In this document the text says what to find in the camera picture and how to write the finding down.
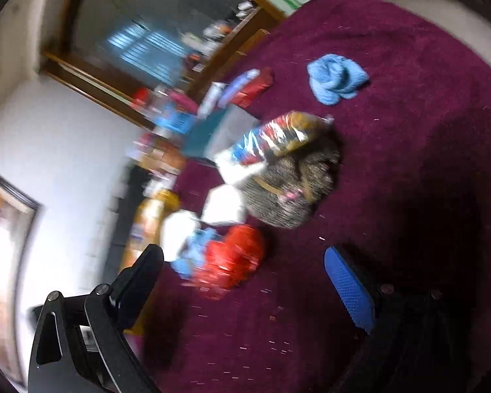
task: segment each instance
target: bottle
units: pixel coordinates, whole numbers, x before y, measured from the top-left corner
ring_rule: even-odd
[[[170,189],[176,176],[153,179],[144,191],[147,197],[140,204],[123,252],[120,270],[132,266],[149,244],[160,244],[164,219],[180,209],[180,200]]]

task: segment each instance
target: plastic bag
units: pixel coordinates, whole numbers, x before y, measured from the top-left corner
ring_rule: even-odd
[[[217,153],[215,163],[222,180],[235,187],[240,187],[251,176],[262,174],[267,168],[265,161],[251,165],[237,164],[237,160],[231,154],[231,148]]]
[[[194,268],[203,267],[206,262],[206,248],[209,241],[220,241],[221,236],[210,227],[203,231],[196,229],[187,239],[187,248],[171,261],[171,268],[185,280],[190,280]]]
[[[208,243],[206,263],[193,271],[192,286],[218,300],[255,272],[263,258],[262,234],[249,225],[233,226],[224,241]]]
[[[280,158],[240,186],[247,211],[271,226],[301,226],[333,189],[339,159],[325,137]]]
[[[232,159],[241,165],[272,162],[316,139],[332,122],[332,117],[288,112],[244,135],[230,148]]]

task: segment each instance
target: blue towel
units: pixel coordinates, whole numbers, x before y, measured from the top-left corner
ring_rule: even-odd
[[[195,268],[202,267],[206,262],[207,243],[220,240],[215,229],[210,227],[201,231],[197,229],[188,239],[187,248],[183,250],[178,259],[171,262],[171,267],[182,279],[190,279]]]
[[[356,62],[336,54],[326,54],[307,65],[309,83],[319,102],[336,104],[341,97],[351,99],[369,75]]]

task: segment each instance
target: clutter pile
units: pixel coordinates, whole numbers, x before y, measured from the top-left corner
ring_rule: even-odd
[[[184,69],[201,72],[209,59],[223,45],[224,39],[245,20],[258,5],[253,0],[244,0],[233,8],[223,20],[217,20],[206,27],[202,32],[202,38],[187,32],[182,34],[181,40],[192,49],[184,58]]]
[[[248,214],[287,229],[311,218],[338,171],[340,152],[327,137],[333,117],[291,111],[260,125],[245,109],[274,82],[271,68],[251,69],[229,85],[213,83],[199,106],[177,90],[139,93],[135,107],[155,128],[131,155],[155,178],[127,244],[131,258],[154,241],[184,285],[217,300],[263,260],[264,239],[245,224]],[[201,215],[182,210],[171,191],[187,159],[214,167],[223,180],[208,192]]]

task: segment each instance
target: red package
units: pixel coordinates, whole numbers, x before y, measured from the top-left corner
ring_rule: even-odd
[[[245,281],[264,258],[264,240],[257,229],[233,226],[223,242],[207,244],[206,263],[195,269],[192,285],[214,300]]]
[[[262,68],[258,77],[251,80],[241,91],[237,92],[230,103],[234,103],[242,109],[247,109],[253,99],[271,87],[273,82],[273,70],[271,68]]]

